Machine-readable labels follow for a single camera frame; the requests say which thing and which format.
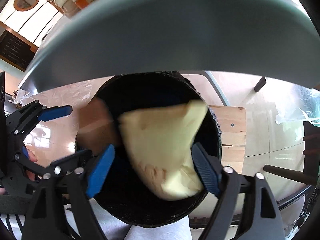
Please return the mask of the round wooden wall frame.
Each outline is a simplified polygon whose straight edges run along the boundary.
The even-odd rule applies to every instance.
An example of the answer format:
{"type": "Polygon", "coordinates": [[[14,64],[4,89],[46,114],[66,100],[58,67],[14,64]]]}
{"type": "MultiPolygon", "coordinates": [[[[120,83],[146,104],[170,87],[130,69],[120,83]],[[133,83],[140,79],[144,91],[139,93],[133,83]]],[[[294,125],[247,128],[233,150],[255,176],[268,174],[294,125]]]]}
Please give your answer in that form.
{"type": "Polygon", "coordinates": [[[39,0],[14,0],[14,8],[17,11],[28,11],[37,6],[39,0]]]}

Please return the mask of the yellow paper bag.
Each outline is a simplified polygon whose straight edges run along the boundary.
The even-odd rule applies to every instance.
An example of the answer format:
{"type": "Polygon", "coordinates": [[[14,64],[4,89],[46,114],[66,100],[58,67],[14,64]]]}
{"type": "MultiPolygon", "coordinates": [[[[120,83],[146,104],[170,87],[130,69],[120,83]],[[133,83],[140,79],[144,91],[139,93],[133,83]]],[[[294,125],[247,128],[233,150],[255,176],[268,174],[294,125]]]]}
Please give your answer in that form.
{"type": "Polygon", "coordinates": [[[131,164],[159,198],[179,200],[203,190],[191,147],[208,107],[202,100],[122,114],[120,132],[131,164]]]}

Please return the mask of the black round trash bin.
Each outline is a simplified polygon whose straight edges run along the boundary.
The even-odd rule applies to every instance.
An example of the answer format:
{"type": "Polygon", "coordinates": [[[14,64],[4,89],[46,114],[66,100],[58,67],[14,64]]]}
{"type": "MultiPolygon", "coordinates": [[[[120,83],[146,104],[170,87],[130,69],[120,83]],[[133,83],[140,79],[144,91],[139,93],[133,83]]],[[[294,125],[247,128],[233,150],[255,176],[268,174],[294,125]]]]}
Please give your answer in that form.
{"type": "Polygon", "coordinates": [[[207,195],[191,148],[221,158],[216,116],[179,72],[116,75],[94,99],[111,118],[108,129],[78,136],[78,149],[114,145],[114,161],[95,201],[127,224],[155,228],[191,213],[207,195]]]}

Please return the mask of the grey table edge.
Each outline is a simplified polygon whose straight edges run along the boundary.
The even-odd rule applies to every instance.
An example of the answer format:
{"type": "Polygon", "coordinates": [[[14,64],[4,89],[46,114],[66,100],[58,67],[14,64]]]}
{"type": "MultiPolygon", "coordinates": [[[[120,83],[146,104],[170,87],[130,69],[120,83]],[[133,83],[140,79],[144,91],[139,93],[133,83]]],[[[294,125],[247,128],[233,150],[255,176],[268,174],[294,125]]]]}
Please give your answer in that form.
{"type": "Polygon", "coordinates": [[[212,70],[319,84],[319,34],[289,0],[98,0],[29,64],[31,94],[106,76],[212,70]]]}

